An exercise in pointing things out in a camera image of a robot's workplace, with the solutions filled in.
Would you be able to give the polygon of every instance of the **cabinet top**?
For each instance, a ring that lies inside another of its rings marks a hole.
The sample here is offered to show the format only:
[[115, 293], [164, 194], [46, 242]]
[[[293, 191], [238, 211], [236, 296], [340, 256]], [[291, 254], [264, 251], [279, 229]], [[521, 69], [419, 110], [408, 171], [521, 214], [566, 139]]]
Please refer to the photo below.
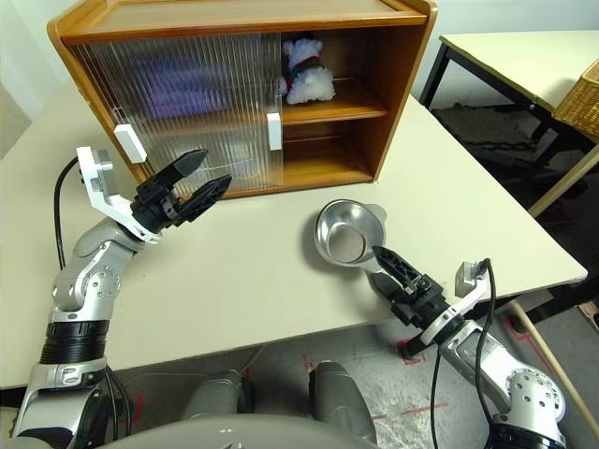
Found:
[[66, 45], [426, 23], [427, 0], [83, 0], [49, 23]]

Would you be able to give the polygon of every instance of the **purple object behind glass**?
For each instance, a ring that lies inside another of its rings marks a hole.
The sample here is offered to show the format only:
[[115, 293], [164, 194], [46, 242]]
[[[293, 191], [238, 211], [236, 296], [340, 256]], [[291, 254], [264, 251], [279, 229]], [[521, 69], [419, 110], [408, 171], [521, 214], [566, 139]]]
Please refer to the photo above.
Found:
[[206, 69], [177, 65], [184, 63], [143, 61], [134, 67], [138, 81], [146, 86], [143, 101], [153, 119], [186, 117], [227, 107], [222, 92], [209, 89], [202, 82], [202, 79], [211, 78], [210, 74], [202, 73]]

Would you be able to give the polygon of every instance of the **wicker basket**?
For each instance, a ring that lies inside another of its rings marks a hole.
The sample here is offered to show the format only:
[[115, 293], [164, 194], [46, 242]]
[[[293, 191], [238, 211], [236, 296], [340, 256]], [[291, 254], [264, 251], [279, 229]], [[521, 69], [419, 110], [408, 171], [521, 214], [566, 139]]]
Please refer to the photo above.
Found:
[[599, 61], [582, 74], [552, 115], [599, 139]]

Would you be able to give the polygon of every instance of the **wooden stick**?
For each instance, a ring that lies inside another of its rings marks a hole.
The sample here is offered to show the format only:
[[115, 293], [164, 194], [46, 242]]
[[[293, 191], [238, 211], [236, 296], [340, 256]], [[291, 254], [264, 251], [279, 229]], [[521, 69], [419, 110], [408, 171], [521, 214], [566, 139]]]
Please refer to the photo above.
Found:
[[546, 194], [541, 196], [540, 199], [528, 209], [528, 212], [533, 217], [537, 217], [543, 210], [551, 206], [556, 199], [562, 196], [566, 190], [572, 187], [576, 181], [586, 175], [591, 168], [595, 167], [598, 162], [599, 144], [592, 147], [592, 150], [580, 159], [570, 171], [563, 175], [563, 178], [551, 187]]
[[541, 352], [547, 358], [548, 363], [551, 365], [553, 370], [555, 370], [555, 373], [560, 378], [560, 381], [562, 381], [562, 384], [568, 392], [568, 394], [570, 395], [570, 398], [574, 401], [577, 408], [580, 410], [582, 417], [591, 428], [591, 432], [594, 435], [595, 439], [599, 442], [599, 425], [597, 425], [597, 422], [592, 417], [591, 412], [589, 412], [587, 405], [582, 400], [582, 397], [580, 396], [578, 391], [574, 388], [574, 385], [563, 370], [562, 365], [560, 365], [558, 359], [555, 358], [555, 355], [553, 355], [553, 353], [543, 340], [543, 337], [541, 337], [541, 334], [539, 334], [539, 331], [536, 330], [536, 327], [534, 327], [533, 322], [529, 319], [524, 309], [522, 309], [522, 306], [520, 306], [516, 300], [510, 302], [510, 306], [512, 307], [512, 310], [516, 313], [524, 327], [526, 327], [526, 330], [528, 330], [531, 333], [531, 335], [534, 338], [534, 341], [536, 341], [536, 343], [539, 345]]

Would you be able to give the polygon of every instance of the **stuffed toy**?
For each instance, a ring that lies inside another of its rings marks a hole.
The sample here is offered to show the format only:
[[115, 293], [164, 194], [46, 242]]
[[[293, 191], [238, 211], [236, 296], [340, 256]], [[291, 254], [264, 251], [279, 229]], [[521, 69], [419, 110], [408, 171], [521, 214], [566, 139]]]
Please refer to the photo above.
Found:
[[287, 95], [287, 103], [296, 105], [311, 100], [330, 100], [335, 96], [333, 76], [325, 68], [318, 53], [322, 42], [312, 37], [287, 40], [283, 52], [289, 60], [289, 76], [281, 77], [281, 94]]

